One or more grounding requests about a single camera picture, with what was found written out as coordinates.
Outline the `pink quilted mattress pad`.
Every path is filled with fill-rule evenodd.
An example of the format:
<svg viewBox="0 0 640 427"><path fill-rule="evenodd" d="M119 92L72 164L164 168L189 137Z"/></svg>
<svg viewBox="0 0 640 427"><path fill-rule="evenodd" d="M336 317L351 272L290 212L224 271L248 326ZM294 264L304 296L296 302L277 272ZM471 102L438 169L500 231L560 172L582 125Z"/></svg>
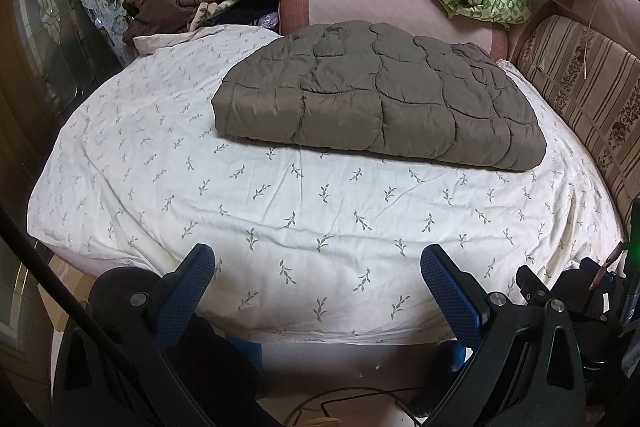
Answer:
<svg viewBox="0 0 640 427"><path fill-rule="evenodd" d="M280 0L280 33L315 24L365 20L396 26L414 36L449 43L472 42L492 58L506 58L508 34L500 25L456 15L449 17L435 0Z"/></svg>

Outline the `dark brown garment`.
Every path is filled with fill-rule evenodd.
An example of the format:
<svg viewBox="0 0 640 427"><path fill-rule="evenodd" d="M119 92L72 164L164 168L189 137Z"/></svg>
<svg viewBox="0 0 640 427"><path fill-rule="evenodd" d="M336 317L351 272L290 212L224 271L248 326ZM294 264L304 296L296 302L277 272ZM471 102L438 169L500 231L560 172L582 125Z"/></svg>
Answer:
<svg viewBox="0 0 640 427"><path fill-rule="evenodd" d="M126 46L134 46L134 38L185 31L194 19L195 6L181 6L174 0L124 0L122 8L129 25L122 36Z"/></svg>

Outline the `olive quilted puffer jacket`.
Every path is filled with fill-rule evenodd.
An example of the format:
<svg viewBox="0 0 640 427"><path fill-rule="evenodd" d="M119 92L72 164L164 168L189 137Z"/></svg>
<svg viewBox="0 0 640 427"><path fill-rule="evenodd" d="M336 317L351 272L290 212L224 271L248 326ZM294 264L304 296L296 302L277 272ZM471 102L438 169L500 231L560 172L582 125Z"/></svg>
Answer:
<svg viewBox="0 0 640 427"><path fill-rule="evenodd" d="M216 130L236 139L515 172L547 148L526 96L482 48L362 20L263 46L212 105Z"/></svg>

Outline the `white leaf-print bed sheet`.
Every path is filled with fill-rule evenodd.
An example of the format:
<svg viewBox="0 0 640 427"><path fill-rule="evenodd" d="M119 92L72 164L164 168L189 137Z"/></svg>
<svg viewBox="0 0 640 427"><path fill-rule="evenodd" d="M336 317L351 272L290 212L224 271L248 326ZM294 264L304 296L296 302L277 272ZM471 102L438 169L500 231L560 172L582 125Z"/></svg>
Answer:
<svg viewBox="0 0 640 427"><path fill-rule="evenodd" d="M509 62L548 147L523 173L233 142L214 128L228 70L274 39L227 25L145 37L141 55L64 124L28 233L76 269L164 274L191 248L216 272L198 311L254 343L431 343L447 325L420 273L438 244L488 291L520 299L624 236L585 147Z"/></svg>

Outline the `floral plastic bag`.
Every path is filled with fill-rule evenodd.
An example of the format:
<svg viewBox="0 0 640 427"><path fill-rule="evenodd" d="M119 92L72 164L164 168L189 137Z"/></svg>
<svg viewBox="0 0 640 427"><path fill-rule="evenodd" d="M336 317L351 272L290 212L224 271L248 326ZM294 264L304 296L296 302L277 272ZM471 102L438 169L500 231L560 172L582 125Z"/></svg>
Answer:
<svg viewBox="0 0 640 427"><path fill-rule="evenodd" d="M134 54L122 41L129 26L129 18L122 0L80 0L88 17L106 40L122 67L134 60Z"/></svg>

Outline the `striped beige side cushion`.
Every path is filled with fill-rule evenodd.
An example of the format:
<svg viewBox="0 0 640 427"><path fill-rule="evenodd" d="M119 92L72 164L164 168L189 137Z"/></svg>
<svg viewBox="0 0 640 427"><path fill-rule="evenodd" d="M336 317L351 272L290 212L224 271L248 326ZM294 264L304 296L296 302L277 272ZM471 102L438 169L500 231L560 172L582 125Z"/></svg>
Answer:
<svg viewBox="0 0 640 427"><path fill-rule="evenodd" d="M516 66L597 163L620 217L639 199L639 59L581 23L552 15L526 38Z"/></svg>

